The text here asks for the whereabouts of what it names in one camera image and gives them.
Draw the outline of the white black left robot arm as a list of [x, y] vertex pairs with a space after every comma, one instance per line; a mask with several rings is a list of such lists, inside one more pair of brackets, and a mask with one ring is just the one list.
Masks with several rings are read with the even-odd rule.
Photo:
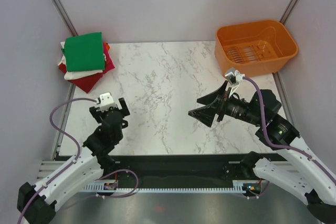
[[26, 182], [18, 192], [18, 222], [50, 223], [61, 207], [85, 185], [96, 179], [111, 178], [115, 161], [110, 152], [123, 139], [124, 119], [130, 111], [124, 98], [115, 102], [111, 93], [99, 95], [89, 111], [99, 124], [80, 144], [74, 141], [76, 154], [34, 185]]

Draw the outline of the green t-shirt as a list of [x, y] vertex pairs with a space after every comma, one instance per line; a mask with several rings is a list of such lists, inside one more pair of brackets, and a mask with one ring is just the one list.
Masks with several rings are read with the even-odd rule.
[[68, 37], [64, 43], [63, 53], [68, 72], [105, 69], [101, 32]]

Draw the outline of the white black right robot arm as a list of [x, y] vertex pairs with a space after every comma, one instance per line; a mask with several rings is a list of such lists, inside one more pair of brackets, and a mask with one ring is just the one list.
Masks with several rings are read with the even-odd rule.
[[265, 179], [301, 200], [322, 223], [335, 223], [335, 173], [310, 149], [298, 130], [278, 114], [281, 103], [269, 89], [256, 88], [247, 102], [227, 87], [197, 99], [200, 108], [188, 115], [210, 127], [224, 116], [258, 127], [259, 140], [288, 161], [298, 175], [273, 165], [261, 154], [251, 151], [241, 161], [240, 172], [248, 179]]

